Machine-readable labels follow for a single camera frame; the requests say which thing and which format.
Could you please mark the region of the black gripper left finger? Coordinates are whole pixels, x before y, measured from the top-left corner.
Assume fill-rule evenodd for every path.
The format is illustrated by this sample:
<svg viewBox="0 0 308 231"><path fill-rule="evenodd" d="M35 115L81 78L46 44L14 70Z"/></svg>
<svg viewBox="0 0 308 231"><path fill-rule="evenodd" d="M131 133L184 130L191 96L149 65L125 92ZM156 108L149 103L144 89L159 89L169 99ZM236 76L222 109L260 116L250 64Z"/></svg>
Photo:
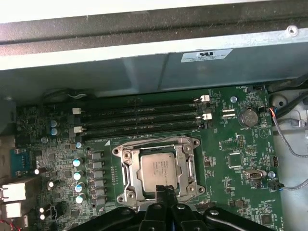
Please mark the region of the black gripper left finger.
<svg viewBox="0 0 308 231"><path fill-rule="evenodd" d="M164 231L166 229L170 186L157 185L155 202L146 210L135 212L129 207L118 207L81 225L77 231Z"/></svg>

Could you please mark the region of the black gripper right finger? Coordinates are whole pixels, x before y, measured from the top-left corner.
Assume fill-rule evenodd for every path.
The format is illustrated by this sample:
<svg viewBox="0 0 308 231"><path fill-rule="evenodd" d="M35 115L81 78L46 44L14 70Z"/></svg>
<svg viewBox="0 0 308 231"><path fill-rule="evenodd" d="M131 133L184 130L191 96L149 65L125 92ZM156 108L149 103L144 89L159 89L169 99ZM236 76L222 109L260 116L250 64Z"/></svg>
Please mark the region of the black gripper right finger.
<svg viewBox="0 0 308 231"><path fill-rule="evenodd" d="M166 186L168 205L176 231L266 231L267 227L219 207L210 207L203 214L179 203L174 187Z"/></svg>

